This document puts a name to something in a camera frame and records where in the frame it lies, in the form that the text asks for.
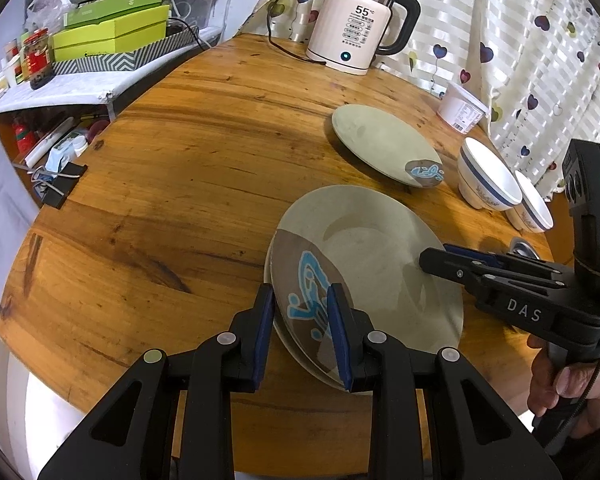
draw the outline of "ceramic plate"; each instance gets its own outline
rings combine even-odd
[[[271,272],[270,272],[270,260],[271,260],[271,247],[273,245],[273,240],[269,244],[269,249],[267,249],[267,257],[264,261],[264,283],[271,283]],[[284,320],[282,319],[282,313],[279,310],[276,310],[273,316],[273,328],[276,330],[280,341],[285,346],[286,350],[292,355],[292,357],[298,361],[299,365],[304,368],[307,372],[309,372],[316,379],[322,381],[333,388],[337,388],[339,390],[344,390],[342,382],[335,381],[333,378],[329,377],[327,374],[323,373],[320,368],[314,365],[309,358],[304,355],[300,347],[296,344],[293,337],[286,329],[286,325]]]
[[[427,140],[395,116],[364,105],[334,111],[336,135],[358,158],[380,173],[414,187],[442,182],[442,161]]]
[[[336,282],[377,330],[408,347],[457,347],[461,287],[420,270],[427,247],[443,248],[415,213],[377,191],[329,186],[297,200],[273,238],[270,277],[286,330],[309,361],[340,382],[326,315]]]

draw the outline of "shelf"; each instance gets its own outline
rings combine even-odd
[[[220,32],[220,27],[206,27],[200,30],[200,37],[211,42]],[[29,82],[24,82],[16,88],[9,88],[0,98],[0,113],[43,106],[109,105],[141,79],[195,48],[199,47],[196,44],[184,46],[128,72],[58,75],[38,90],[32,90]]]

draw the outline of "curtain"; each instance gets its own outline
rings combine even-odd
[[[323,0],[279,0],[272,33],[307,43]],[[600,142],[600,17],[588,0],[418,0],[408,46],[374,65],[433,95],[449,81],[491,108],[481,127],[512,170],[550,199],[569,141]],[[242,32],[266,34],[261,0]],[[404,10],[383,40],[390,44]]]

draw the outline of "white kettle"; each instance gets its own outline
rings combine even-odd
[[[407,10],[395,43],[379,46],[396,3]],[[390,56],[407,45],[420,17],[417,0],[324,0],[306,56],[355,75],[365,75],[375,54]]]

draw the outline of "plastic bag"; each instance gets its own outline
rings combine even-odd
[[[70,8],[60,0],[33,0],[27,8],[25,27],[30,32],[39,28],[48,28],[49,34],[60,32],[64,28],[63,15]]]

